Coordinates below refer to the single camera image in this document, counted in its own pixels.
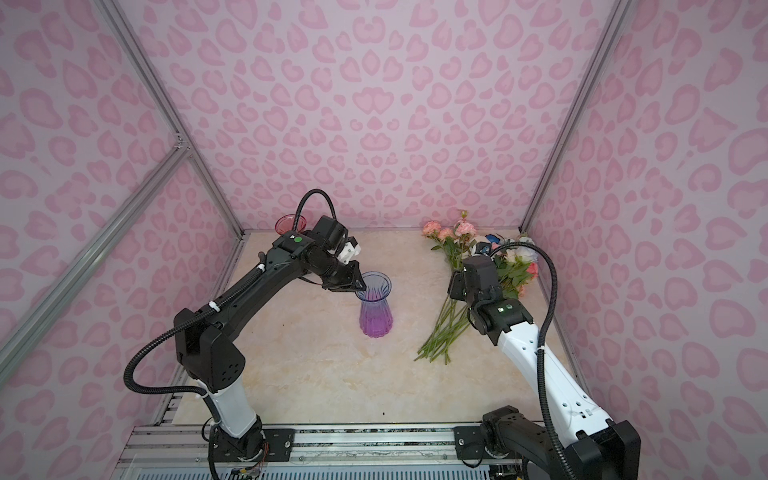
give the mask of blue and purple glass vase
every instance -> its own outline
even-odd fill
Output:
[[[392,282],[380,272],[365,272],[362,279],[366,282],[366,289],[356,292],[357,298],[362,300],[360,329],[367,336],[377,339],[392,329],[392,311],[386,301],[392,291]]]

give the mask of table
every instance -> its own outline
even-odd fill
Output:
[[[499,231],[502,235],[512,231]],[[350,232],[363,272],[392,281],[392,331],[379,339],[358,326],[354,293],[331,293],[299,280],[278,292],[246,325],[235,345],[245,355],[248,400],[265,424],[468,422],[505,405],[541,419],[534,390],[487,336],[468,329],[451,345],[451,363],[414,362],[445,299],[450,268],[416,230]],[[252,233],[230,285],[258,263],[276,234]],[[541,324],[547,302],[534,281],[521,301]],[[569,371],[557,330],[547,344]],[[201,425],[202,400],[185,394],[175,425]]]

